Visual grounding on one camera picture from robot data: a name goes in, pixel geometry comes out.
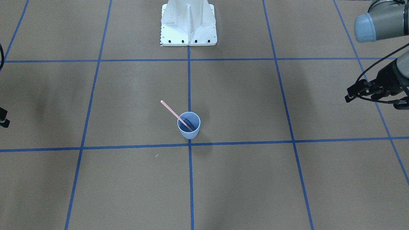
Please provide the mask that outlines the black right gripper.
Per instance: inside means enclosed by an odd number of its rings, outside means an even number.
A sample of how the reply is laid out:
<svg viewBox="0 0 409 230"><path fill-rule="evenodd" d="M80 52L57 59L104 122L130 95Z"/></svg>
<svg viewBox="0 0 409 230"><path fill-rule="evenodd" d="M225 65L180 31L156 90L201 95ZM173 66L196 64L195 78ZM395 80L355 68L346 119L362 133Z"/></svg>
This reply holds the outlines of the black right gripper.
<svg viewBox="0 0 409 230"><path fill-rule="evenodd" d="M10 121L6 119L8 111L6 109L0 108L0 126L4 128L8 128Z"/></svg>

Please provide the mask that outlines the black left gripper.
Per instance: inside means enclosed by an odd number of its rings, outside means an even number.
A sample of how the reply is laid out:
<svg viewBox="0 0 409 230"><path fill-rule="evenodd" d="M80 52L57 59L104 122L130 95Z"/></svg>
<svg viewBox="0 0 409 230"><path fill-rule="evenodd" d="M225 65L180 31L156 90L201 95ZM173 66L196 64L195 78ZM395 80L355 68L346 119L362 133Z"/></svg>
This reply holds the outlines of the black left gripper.
<svg viewBox="0 0 409 230"><path fill-rule="evenodd" d="M408 63L402 59L396 59L383 67L373 82L360 79L352 86L347 88L347 95L344 97L346 103L351 102L357 97L370 96L374 93L374 85L381 90L371 96L372 100L379 101L388 96L396 96L402 92L406 96L400 99L400 103L408 102Z"/></svg>

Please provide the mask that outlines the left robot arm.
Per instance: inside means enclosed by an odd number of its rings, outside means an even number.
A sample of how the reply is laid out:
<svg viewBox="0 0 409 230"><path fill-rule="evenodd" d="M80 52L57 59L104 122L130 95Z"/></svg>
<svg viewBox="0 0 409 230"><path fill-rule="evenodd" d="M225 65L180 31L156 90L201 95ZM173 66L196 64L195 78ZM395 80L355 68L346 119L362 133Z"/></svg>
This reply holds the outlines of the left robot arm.
<svg viewBox="0 0 409 230"><path fill-rule="evenodd" d="M367 12L354 22L358 42L375 42L408 35L407 0L373 0ZM408 109L408 52L378 71L374 80L365 80L364 70L347 89L345 101L356 98L391 104L397 110Z"/></svg>

